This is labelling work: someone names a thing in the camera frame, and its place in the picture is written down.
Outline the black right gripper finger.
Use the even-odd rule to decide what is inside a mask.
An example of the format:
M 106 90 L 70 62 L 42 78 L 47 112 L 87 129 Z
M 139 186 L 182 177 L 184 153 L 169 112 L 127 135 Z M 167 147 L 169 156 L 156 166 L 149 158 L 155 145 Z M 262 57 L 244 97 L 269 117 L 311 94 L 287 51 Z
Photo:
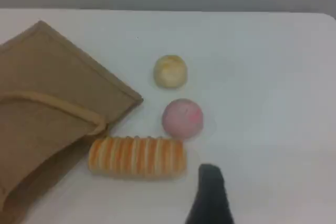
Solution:
M 197 193 L 186 223 L 233 224 L 225 181 L 218 166 L 201 164 L 198 168 Z

